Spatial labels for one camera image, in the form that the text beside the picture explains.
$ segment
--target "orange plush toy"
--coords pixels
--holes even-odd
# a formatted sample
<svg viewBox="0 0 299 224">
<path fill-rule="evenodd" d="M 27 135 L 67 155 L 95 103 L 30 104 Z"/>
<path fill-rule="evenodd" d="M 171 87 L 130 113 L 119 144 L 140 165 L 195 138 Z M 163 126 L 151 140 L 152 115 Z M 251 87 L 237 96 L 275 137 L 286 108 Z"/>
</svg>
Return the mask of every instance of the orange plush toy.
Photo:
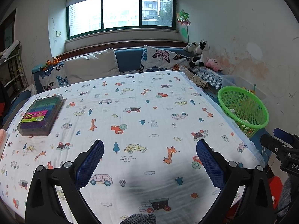
<svg viewBox="0 0 299 224">
<path fill-rule="evenodd" d="M 49 66 L 53 66 L 53 65 L 58 64 L 60 62 L 59 60 L 61 60 L 61 57 L 59 57 L 59 58 L 53 57 L 53 62 L 50 61 L 50 60 L 47 60 L 46 65 L 42 70 L 46 71 Z"/>
</svg>

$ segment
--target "green laundry basket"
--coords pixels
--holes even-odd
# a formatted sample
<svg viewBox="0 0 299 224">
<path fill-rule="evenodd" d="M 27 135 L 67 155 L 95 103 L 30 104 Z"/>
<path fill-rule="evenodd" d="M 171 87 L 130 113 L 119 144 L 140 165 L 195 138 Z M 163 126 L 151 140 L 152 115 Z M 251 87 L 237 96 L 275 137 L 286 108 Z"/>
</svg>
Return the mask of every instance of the green laundry basket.
<svg viewBox="0 0 299 224">
<path fill-rule="evenodd" d="M 234 86 L 223 87 L 218 92 L 218 100 L 223 111 L 237 123 L 248 138 L 269 122 L 267 108 L 248 90 Z M 236 115 L 229 111 L 230 109 L 234 109 Z"/>
</svg>

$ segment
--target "blue gripper pad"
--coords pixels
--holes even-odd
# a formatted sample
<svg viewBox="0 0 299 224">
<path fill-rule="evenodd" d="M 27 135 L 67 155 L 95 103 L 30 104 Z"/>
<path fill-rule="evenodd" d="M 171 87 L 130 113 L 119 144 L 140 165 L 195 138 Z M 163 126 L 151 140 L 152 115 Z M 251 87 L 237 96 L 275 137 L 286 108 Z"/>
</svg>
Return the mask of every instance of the blue gripper pad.
<svg viewBox="0 0 299 224">
<path fill-rule="evenodd" d="M 196 144 L 196 153 L 213 185 L 222 190 L 225 185 L 224 173 L 202 140 L 199 140 Z"/>
<path fill-rule="evenodd" d="M 292 135 L 279 129 L 279 128 L 276 128 L 274 131 L 273 131 L 273 134 L 275 137 L 277 137 L 278 139 L 280 140 L 283 140 L 284 142 L 288 143 L 288 144 L 292 144 L 293 143 L 293 138 L 292 138 Z"/>
<path fill-rule="evenodd" d="M 104 154 L 103 142 L 96 140 L 92 147 L 85 154 L 85 159 L 82 161 L 82 164 L 76 171 L 75 185 L 77 190 L 80 190 L 80 188 L 83 188 L 88 184 L 88 181 L 99 164 L 99 161 Z"/>
</svg>

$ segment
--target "white blanket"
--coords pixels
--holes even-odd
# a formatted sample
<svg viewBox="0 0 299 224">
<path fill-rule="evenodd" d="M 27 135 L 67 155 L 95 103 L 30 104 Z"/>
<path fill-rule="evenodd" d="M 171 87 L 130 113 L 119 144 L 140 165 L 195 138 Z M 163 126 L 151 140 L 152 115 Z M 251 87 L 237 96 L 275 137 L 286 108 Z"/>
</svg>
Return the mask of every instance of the white blanket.
<svg viewBox="0 0 299 224">
<path fill-rule="evenodd" d="M 50 135 L 21 136 L 16 127 L 24 112 L 37 98 L 53 94 L 66 101 Z M 159 224 L 199 222 L 220 192 L 196 156 L 199 139 L 244 167 L 264 164 L 221 108 L 175 71 L 119 75 L 43 92 L 28 100 L 7 132 L 0 194 L 22 217 L 35 168 L 74 161 L 96 139 L 103 141 L 105 152 L 81 193 L 103 224 L 148 212 Z M 61 187 L 57 190 L 75 223 Z"/>
</svg>

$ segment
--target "metal screw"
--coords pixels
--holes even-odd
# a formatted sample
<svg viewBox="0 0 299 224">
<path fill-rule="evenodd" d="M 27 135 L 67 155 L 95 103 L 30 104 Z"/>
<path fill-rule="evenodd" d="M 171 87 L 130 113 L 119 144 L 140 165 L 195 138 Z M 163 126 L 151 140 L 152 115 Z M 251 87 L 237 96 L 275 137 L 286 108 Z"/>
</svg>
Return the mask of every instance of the metal screw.
<svg viewBox="0 0 299 224">
<path fill-rule="evenodd" d="M 38 172 L 40 172 L 41 170 L 43 170 L 43 168 L 44 168 L 43 165 L 39 165 L 39 166 L 36 168 L 36 170 L 37 170 Z"/>
<path fill-rule="evenodd" d="M 260 172 L 262 172 L 264 170 L 264 168 L 260 165 L 257 166 L 257 170 L 259 170 Z"/>
<path fill-rule="evenodd" d="M 235 161 L 230 161 L 228 163 L 228 165 L 230 165 L 231 167 L 236 167 L 237 166 L 237 163 Z"/>
<path fill-rule="evenodd" d="M 72 166 L 72 163 L 70 161 L 67 161 L 65 164 L 64 164 L 64 167 L 65 168 L 69 168 Z"/>
</svg>

